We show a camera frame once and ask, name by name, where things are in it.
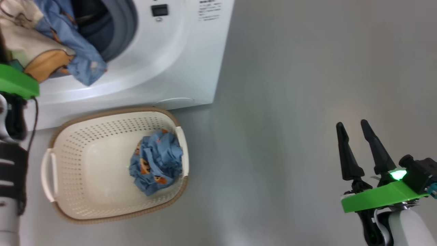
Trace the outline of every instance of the gray floor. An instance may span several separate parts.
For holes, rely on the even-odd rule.
[[[22,245],[363,246],[344,214],[335,124],[367,177],[369,120],[393,160],[437,159],[434,1],[237,0],[215,103],[180,109],[190,182],[172,206],[125,221],[71,225],[45,199],[37,133]],[[416,210],[437,235],[437,202]]]

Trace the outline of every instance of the laundry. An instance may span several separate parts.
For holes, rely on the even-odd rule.
[[[171,186],[182,172],[182,149],[174,134],[160,130],[143,137],[129,166],[135,185],[147,196]]]
[[[60,71],[91,85],[106,71],[99,52],[78,32],[67,0],[1,0],[0,27],[11,65],[39,82]]]

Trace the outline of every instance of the white washing machine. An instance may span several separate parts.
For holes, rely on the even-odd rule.
[[[87,87],[72,76],[40,85],[37,129],[80,115],[133,105],[176,109],[212,103],[233,0],[102,0],[84,15],[84,36],[108,60],[108,71]],[[28,128],[35,106],[25,110]]]

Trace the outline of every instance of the black strap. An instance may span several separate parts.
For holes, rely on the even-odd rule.
[[[14,186],[0,185],[0,197],[18,200],[18,215],[26,207],[26,175],[28,169],[28,152],[17,144],[0,143],[0,180],[9,181]],[[2,163],[1,159],[14,164]]]

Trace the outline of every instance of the green bracket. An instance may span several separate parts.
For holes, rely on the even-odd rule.
[[[32,77],[17,69],[0,64],[0,91],[17,94],[29,100],[39,96],[39,84]]]
[[[343,205],[344,212],[350,213],[385,207],[425,196],[428,196],[428,194],[419,195],[410,189],[403,181],[396,181],[346,197],[341,200],[341,204]]]

